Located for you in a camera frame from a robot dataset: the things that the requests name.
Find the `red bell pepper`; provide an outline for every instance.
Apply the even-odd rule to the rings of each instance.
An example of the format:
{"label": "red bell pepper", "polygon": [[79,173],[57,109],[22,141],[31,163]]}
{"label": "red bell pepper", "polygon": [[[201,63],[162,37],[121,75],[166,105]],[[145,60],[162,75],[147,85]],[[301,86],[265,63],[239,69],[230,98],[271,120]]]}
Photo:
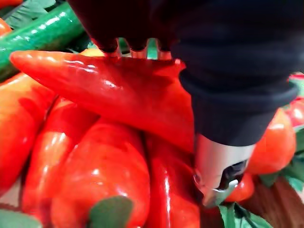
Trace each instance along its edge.
{"label": "red bell pepper", "polygon": [[194,200],[191,154],[157,138],[147,137],[151,174],[151,204],[147,228],[199,228]]}
{"label": "red bell pepper", "polygon": [[183,64],[43,51],[14,52],[11,61],[88,110],[192,151],[191,98],[178,79]]}
{"label": "red bell pepper", "polygon": [[0,84],[0,195],[20,174],[54,98],[23,73]]}
{"label": "red bell pepper", "polygon": [[0,37],[11,31],[10,26],[2,18],[0,18]]}
{"label": "red bell pepper", "polygon": [[150,180],[139,134],[101,118],[84,135],[62,170],[52,203],[56,228],[83,228],[90,209],[113,196],[129,197],[134,208],[128,228],[144,225],[149,211]]}
{"label": "red bell pepper", "polygon": [[59,169],[98,115],[59,98],[36,139],[23,190],[22,210],[44,225],[50,222],[50,205],[60,185]]}

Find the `red pepper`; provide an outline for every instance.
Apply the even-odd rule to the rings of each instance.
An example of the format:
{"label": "red pepper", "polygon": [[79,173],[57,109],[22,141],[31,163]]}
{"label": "red pepper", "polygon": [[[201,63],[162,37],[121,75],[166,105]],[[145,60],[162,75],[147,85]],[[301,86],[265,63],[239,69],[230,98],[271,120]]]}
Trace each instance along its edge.
{"label": "red pepper", "polygon": [[134,208],[128,228],[144,225],[150,180],[138,132],[101,118],[64,165],[62,185],[52,204],[56,228],[83,228],[90,209],[112,196],[129,197]]}
{"label": "red pepper", "polygon": [[11,31],[10,26],[2,18],[0,18],[0,36],[3,36]]}
{"label": "red pepper", "polygon": [[60,185],[59,169],[98,116],[59,98],[36,139],[23,190],[22,210],[44,225],[50,222],[50,205]]}
{"label": "red pepper", "polygon": [[191,154],[148,136],[151,205],[147,228],[199,228],[200,210],[194,200]]}
{"label": "red pepper", "polygon": [[54,98],[23,73],[0,85],[0,195],[20,174]]}
{"label": "red pepper", "polygon": [[11,61],[41,84],[88,110],[192,151],[191,98],[178,79],[183,64],[43,51],[18,51]]}

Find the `tomato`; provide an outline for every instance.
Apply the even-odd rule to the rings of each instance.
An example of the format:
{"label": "tomato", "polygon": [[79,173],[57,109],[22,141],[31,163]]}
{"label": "tomato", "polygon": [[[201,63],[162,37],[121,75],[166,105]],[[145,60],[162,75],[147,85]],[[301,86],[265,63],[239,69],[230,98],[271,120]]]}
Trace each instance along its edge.
{"label": "tomato", "polygon": [[295,147],[293,126],[287,114],[280,108],[262,139],[256,144],[248,163],[247,172],[267,174],[281,170],[291,161]]}
{"label": "tomato", "polygon": [[245,173],[242,181],[233,192],[225,199],[225,202],[240,202],[250,198],[255,191],[255,186],[250,174]]}

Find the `finger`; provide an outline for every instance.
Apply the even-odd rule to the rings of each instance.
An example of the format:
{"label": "finger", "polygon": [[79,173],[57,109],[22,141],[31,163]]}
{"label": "finger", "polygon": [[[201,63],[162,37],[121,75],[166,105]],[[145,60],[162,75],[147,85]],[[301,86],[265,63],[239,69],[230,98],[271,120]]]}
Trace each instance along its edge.
{"label": "finger", "polygon": [[144,58],[148,56],[148,39],[146,38],[128,38],[131,57]]}
{"label": "finger", "polygon": [[104,53],[105,57],[121,57],[122,53],[118,46],[117,38],[103,38],[96,40],[92,39],[93,43]]}
{"label": "finger", "polygon": [[158,60],[171,60],[171,52],[170,52],[170,45],[165,40],[159,40],[156,41],[156,47],[157,47],[157,59]]}

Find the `green leaf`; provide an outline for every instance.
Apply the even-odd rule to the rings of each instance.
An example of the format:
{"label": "green leaf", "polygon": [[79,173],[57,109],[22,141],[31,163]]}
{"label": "green leaf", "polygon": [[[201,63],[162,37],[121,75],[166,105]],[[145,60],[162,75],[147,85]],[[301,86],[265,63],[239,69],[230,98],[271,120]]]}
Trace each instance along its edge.
{"label": "green leaf", "polygon": [[0,209],[0,228],[42,228],[33,217]]}
{"label": "green leaf", "polygon": [[249,212],[237,203],[219,207],[225,228],[271,228],[263,218]]}
{"label": "green leaf", "polygon": [[133,210],[133,202],[123,196],[104,199],[90,212],[90,228],[124,228]]}
{"label": "green leaf", "polygon": [[3,16],[3,18],[13,29],[19,29],[29,24],[32,20],[47,14],[46,8],[50,8],[55,4],[56,0],[27,0]]}
{"label": "green leaf", "polygon": [[272,174],[260,175],[259,177],[264,185],[266,185],[267,187],[271,187],[275,183],[279,175],[280,172],[276,172]]}
{"label": "green leaf", "polygon": [[304,128],[296,132],[296,151],[304,151]]}
{"label": "green leaf", "polygon": [[294,188],[297,192],[302,192],[303,190],[303,181],[300,181],[296,178],[290,177],[290,176],[285,176],[287,179],[288,183],[291,185],[291,187]]}
{"label": "green leaf", "polygon": [[295,156],[282,172],[284,175],[304,182],[304,158]]}

